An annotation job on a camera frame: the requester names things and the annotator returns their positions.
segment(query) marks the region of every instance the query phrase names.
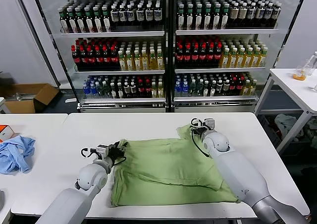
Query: cardboard box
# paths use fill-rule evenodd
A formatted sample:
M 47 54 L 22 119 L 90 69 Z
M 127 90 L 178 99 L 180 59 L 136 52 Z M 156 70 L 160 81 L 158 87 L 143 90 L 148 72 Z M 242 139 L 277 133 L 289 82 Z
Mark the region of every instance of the cardboard box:
M 9 125 L 0 125 L 0 142 L 10 139 L 14 135 L 14 131 Z
M 36 94 L 32 100 L 6 101 L 4 104 L 11 113 L 41 112 L 58 94 L 58 89 L 50 84 L 13 84 L 0 87 L 0 97 L 8 98 L 15 93 Z

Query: beverage refrigerator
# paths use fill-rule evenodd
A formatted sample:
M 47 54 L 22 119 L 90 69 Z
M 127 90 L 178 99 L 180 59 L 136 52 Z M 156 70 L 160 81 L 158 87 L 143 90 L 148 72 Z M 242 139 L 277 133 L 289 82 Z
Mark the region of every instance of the beverage refrigerator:
M 252 112 L 303 0 L 19 1 L 81 112 Z

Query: green cloth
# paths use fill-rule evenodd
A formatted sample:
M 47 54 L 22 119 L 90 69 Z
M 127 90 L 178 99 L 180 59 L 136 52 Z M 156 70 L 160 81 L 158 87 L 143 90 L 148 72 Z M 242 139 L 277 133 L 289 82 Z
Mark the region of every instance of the green cloth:
M 115 166 L 114 206 L 237 202 L 228 184 L 193 144 L 189 125 L 177 129 L 180 139 L 126 142 L 126 161 Z M 199 137 L 196 143 L 202 147 Z

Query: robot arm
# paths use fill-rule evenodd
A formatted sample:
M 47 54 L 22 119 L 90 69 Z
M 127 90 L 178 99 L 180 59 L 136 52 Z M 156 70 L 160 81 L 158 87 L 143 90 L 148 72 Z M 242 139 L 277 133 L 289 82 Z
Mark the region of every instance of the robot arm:
M 200 123 L 193 132 L 202 135 L 205 150 L 233 193 L 248 204 L 263 222 L 274 224 L 283 220 L 286 224 L 308 224 L 297 209 L 271 196 L 264 177 L 241 153 L 234 150 L 223 134 L 214 130 L 213 119 Z
M 90 155 L 95 153 L 99 160 L 83 167 L 79 171 L 75 188 L 63 190 L 36 223 L 81 223 L 88 214 L 94 197 L 105 186 L 114 161 L 117 158 L 124 158 L 124 151 L 117 146 L 118 142 L 110 146 L 99 145 L 97 149 L 91 149 Z

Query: white wall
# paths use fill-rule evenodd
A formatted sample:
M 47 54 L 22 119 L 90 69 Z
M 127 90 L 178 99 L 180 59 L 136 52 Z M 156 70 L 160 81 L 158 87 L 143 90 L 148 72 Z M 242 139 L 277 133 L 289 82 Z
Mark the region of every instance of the white wall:
M 304 0 L 276 68 L 296 68 L 317 51 L 316 0 Z
M 16 0 L 0 0 L 0 74 L 15 83 L 57 86 Z

